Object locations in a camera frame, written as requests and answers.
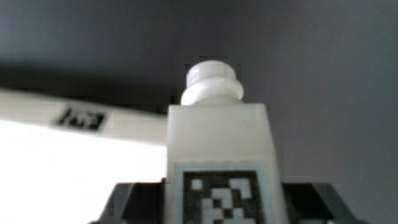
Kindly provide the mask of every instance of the black and white marker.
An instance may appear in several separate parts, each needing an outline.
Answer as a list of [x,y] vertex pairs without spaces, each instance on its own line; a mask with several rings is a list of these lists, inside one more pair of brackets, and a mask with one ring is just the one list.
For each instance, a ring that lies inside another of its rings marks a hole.
[[244,104],[235,70],[200,63],[170,108],[166,224],[287,224],[264,104]]

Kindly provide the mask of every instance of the dark background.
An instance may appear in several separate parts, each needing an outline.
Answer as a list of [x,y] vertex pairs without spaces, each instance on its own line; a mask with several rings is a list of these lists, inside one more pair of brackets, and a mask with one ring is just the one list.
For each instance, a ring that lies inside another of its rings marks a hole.
[[0,86],[155,113],[207,59],[269,106],[285,181],[398,222],[397,0],[0,0]]

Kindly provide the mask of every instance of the black square pattern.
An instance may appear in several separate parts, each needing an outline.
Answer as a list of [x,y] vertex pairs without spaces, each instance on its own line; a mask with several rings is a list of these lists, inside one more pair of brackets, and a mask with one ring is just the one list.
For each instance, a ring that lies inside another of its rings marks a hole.
[[257,171],[184,173],[184,224],[265,224]]
[[68,108],[58,125],[74,129],[98,131],[106,122],[107,114],[91,110]]

